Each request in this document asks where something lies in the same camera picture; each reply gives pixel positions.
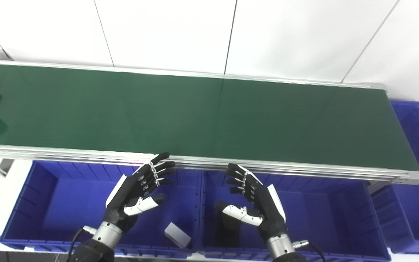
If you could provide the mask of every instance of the blue storage bin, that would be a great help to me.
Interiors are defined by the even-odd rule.
[[[286,211],[292,241],[307,239],[329,261],[389,261],[365,181],[283,175],[256,175],[265,185],[274,184]],[[250,206],[241,194],[230,194],[223,172],[208,171],[203,185],[203,242],[205,257],[271,260],[256,227],[242,224],[238,248],[216,247],[214,203],[224,200]],[[308,247],[300,249],[308,261],[320,260]]]
[[[419,102],[391,104],[419,163]],[[392,252],[419,254],[419,186],[387,186],[373,195],[373,201]]]
[[[122,174],[136,167],[34,161],[0,242],[15,249],[67,252],[78,228],[98,228],[106,198]],[[196,251],[199,239],[202,171],[177,170],[172,186],[160,186],[168,200],[140,214],[117,246],[117,254],[186,258]],[[170,222],[192,237],[187,249],[168,240]]]

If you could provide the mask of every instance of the white block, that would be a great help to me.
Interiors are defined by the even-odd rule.
[[[190,240],[192,238],[185,234],[179,227],[174,225],[174,223],[170,223],[169,226],[164,230],[164,234],[168,239],[170,239],[174,244],[176,244],[178,247],[184,249],[188,246],[190,243]]]

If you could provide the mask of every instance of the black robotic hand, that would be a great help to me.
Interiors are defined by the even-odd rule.
[[[123,175],[106,201],[104,222],[111,223],[126,233],[137,221],[138,214],[157,207],[166,200],[166,195],[148,196],[161,184],[172,184],[163,176],[173,174],[176,163],[159,161],[169,157],[162,153],[140,166],[131,176]]]
[[[75,253],[68,255],[69,262],[112,262],[114,248],[122,235],[128,232],[138,219],[138,214],[157,207],[166,200],[164,194],[148,196],[161,184],[172,184],[163,176],[173,174],[176,164],[162,153],[140,166],[132,175],[123,175],[106,200],[106,212],[93,238],[81,242]]]
[[[218,201],[216,209],[242,222],[258,227],[258,232],[268,246],[274,262],[306,262],[295,252],[287,235],[286,214],[274,186],[266,187],[248,169],[238,164],[229,164],[226,174],[231,176],[226,183],[233,184],[229,191],[242,194],[251,204],[240,207],[225,201]]]

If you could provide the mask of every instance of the cable connector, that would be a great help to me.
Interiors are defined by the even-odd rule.
[[[292,245],[295,249],[299,249],[300,247],[304,247],[304,246],[308,246],[310,243],[308,242],[308,240],[301,240],[301,241],[296,241],[293,242]]]
[[[96,229],[94,227],[83,226],[83,230],[87,231],[88,233],[92,235],[96,234]]]

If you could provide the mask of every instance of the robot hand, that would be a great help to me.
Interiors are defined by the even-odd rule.
[[[236,186],[231,187],[229,191],[242,194],[253,204],[254,209],[225,201],[218,201],[216,209],[242,222],[257,226],[273,262],[306,262],[302,255],[295,252],[287,235],[286,214],[274,186],[263,186],[252,172],[238,164],[229,164],[226,174],[232,177],[227,179],[226,183]]]
[[[169,157],[162,153],[140,166],[131,176],[123,175],[106,200],[106,212],[103,222],[115,225],[123,233],[133,227],[138,214],[157,207],[166,200],[166,195],[147,196],[161,184],[172,184],[171,179],[163,176],[173,174],[176,164],[159,161]]]
[[[145,212],[166,200],[164,194],[148,196],[161,184],[172,184],[171,179],[163,178],[173,174],[176,164],[159,161],[169,157],[162,153],[140,166],[132,175],[123,175],[106,200],[106,212],[93,238],[81,242],[75,253],[68,255],[70,262],[112,262],[114,248],[122,235],[128,232],[138,219],[138,214]]]

